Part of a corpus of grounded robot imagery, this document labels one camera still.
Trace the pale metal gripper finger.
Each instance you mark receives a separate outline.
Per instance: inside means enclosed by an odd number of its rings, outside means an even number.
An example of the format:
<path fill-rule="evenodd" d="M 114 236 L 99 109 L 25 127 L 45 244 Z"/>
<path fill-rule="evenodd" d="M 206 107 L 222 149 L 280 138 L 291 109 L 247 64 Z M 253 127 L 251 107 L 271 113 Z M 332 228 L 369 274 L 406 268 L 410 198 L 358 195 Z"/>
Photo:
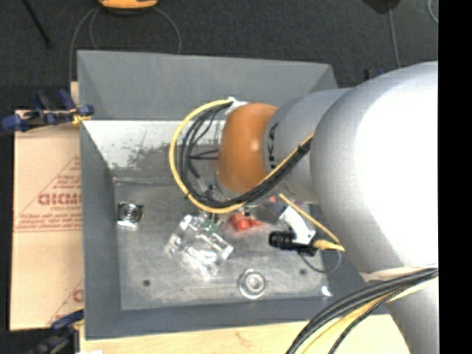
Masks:
<path fill-rule="evenodd" d="M 199 233 L 205 220 L 197 215 L 186 215 L 171 234 L 165 246 L 166 254 L 171 257 L 196 254 L 202 248 Z"/>
<path fill-rule="evenodd" d="M 184 244 L 184 263 L 203 276 L 215 276 L 229 259 L 234 246 L 215 233 L 200 233 Z"/>

